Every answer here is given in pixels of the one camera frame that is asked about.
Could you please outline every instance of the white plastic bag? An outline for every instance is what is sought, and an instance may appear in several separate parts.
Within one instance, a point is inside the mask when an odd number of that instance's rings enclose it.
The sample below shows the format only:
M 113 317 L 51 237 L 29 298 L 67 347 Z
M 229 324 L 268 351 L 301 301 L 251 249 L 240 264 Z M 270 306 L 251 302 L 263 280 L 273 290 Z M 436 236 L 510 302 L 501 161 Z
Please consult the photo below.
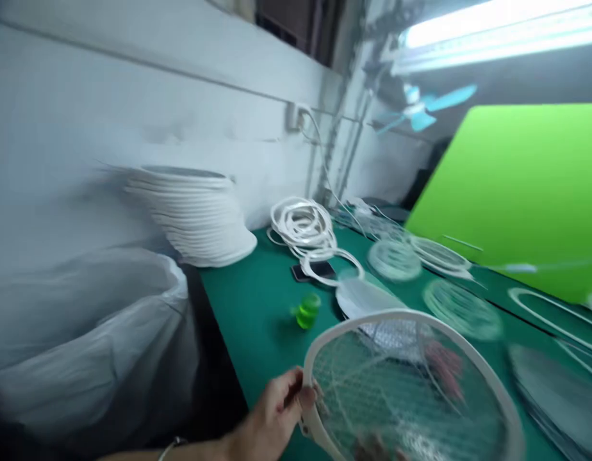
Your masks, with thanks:
M 183 272 L 137 248 L 0 285 L 0 413 L 82 457 L 183 422 L 199 363 Z

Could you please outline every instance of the small green bottle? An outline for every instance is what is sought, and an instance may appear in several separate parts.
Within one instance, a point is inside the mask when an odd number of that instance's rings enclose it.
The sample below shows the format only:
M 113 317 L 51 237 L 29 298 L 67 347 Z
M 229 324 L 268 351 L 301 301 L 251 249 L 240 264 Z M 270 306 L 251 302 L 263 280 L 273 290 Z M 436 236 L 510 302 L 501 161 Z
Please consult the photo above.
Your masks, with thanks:
M 309 293 L 302 299 L 296 312 L 296 321 L 301 328 L 309 330 L 313 326 L 321 305 L 322 300 L 315 293 Z

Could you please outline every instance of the light fixture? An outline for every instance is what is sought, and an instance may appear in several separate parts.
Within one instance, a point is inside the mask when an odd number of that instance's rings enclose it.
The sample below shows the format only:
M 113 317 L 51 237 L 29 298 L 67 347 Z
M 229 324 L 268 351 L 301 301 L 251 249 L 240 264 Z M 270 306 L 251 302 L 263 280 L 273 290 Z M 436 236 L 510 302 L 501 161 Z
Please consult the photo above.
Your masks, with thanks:
M 592 0 L 491 0 L 410 27 L 393 75 L 592 44 Z

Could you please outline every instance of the green backdrop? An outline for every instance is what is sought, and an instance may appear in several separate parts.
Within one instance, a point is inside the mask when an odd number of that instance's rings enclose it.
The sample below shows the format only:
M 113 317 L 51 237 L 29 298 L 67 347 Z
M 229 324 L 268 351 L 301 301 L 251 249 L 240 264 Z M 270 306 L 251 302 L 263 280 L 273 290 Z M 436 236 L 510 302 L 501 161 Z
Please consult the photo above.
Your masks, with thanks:
M 592 104 L 471 109 L 407 228 L 485 266 L 591 261 L 505 273 L 585 302 L 592 292 Z

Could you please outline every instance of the stack of white plastic rings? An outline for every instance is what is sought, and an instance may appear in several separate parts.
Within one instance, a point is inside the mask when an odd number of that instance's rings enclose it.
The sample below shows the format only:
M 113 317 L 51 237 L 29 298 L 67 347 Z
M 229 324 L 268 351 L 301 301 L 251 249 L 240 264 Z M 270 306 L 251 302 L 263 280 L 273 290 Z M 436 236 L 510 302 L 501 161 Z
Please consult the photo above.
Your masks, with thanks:
M 311 269 L 311 262 L 326 261 L 340 256 L 356 266 L 358 278 L 365 271 L 358 260 L 345 250 L 337 247 L 330 214 L 314 200 L 288 197 L 270 209 L 271 227 L 267 229 L 268 238 L 277 245 L 287 246 L 300 260 L 300 267 L 308 277 L 328 286 L 339 286 L 337 280 L 325 279 Z M 275 240 L 276 232 L 281 241 Z
M 129 169 L 126 191 L 141 196 L 185 262 L 223 267 L 258 244 L 245 227 L 234 183 L 218 173 L 171 166 Z

